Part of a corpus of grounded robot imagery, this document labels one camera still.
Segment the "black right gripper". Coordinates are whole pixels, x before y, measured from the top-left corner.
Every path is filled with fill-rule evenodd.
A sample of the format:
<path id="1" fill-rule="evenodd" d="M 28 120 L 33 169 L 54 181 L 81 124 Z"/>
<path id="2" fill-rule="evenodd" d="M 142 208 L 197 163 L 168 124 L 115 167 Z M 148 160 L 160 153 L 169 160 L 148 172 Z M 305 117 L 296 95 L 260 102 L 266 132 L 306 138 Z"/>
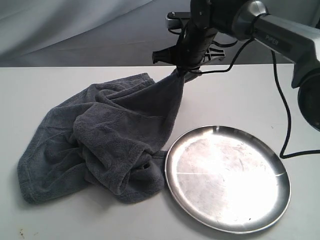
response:
<path id="1" fill-rule="evenodd" d="M 202 72 L 194 69 L 201 65 L 203 56 L 218 32 L 240 39 L 236 36 L 235 24 L 247 2 L 247 0 L 192 0 L 190 19 L 182 28 L 176 44 L 154 51 L 153 63 L 175 65 L 174 72 L 183 77 L 185 83 L 200 77 Z"/>

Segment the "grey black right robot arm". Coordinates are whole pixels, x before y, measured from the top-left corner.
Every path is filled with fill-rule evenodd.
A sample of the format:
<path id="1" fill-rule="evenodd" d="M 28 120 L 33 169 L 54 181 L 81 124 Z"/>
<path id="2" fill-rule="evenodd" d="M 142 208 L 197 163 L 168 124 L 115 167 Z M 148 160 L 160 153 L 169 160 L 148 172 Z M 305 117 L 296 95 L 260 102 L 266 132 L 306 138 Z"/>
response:
<path id="1" fill-rule="evenodd" d="M 193 0 L 180 18 L 169 13 L 181 29 L 177 43 L 152 54 L 183 70 L 197 69 L 217 33 L 238 41 L 255 40 L 294 65 L 291 86 L 298 89 L 298 107 L 315 129 L 320 127 L 320 31 L 271 15 L 259 0 Z"/>

